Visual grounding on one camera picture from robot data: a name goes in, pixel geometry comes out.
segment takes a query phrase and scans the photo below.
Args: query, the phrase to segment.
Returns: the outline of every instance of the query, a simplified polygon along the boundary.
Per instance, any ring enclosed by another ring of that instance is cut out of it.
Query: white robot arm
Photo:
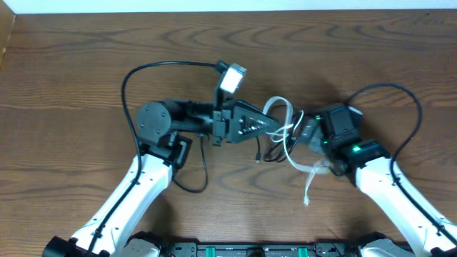
[[[447,251],[456,246],[449,241],[436,227],[405,197],[400,188],[393,182],[389,171],[390,159],[380,157],[365,163],[365,167],[356,171],[357,187],[375,201],[392,220],[401,234],[408,241],[416,256],[431,256],[432,249],[440,248]],[[407,190],[427,213],[440,222],[454,238],[457,238],[457,227],[443,214],[436,210],[422,194],[409,182],[397,164],[394,164],[399,183]],[[364,256],[390,256],[382,248],[362,248]]]
[[[167,166],[164,164],[163,159],[150,154],[143,155],[141,160],[143,171],[138,182],[106,222],[103,233],[94,246],[94,253],[100,253],[105,250],[110,256],[121,256],[127,240],[134,232],[136,224],[138,224],[146,209],[169,186],[173,176],[172,166]],[[138,167],[137,161],[138,159],[135,157],[124,179],[100,210],[95,213],[86,225],[71,236],[78,247],[82,249],[89,248],[94,237],[94,231],[135,178]]]

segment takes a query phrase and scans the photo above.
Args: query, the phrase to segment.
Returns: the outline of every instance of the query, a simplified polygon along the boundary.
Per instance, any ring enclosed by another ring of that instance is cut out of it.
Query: wood grain
[[[223,59],[248,69],[238,97],[262,106],[281,95],[301,108],[345,99],[362,86],[403,84],[423,103],[420,133],[400,156],[415,186],[457,220],[457,11],[301,11],[18,16],[0,73],[0,255],[39,256],[68,238],[124,176],[134,144],[120,83],[139,64]],[[131,110],[146,101],[210,101],[211,69],[142,71],[128,86]],[[416,110],[395,90],[358,98],[364,133],[392,151]],[[200,241],[314,241],[380,231],[404,240],[346,179],[306,177],[288,164],[256,165],[255,142],[205,145],[207,191],[171,185],[137,230]],[[316,157],[298,149],[294,158]],[[198,142],[178,179],[204,177]]]

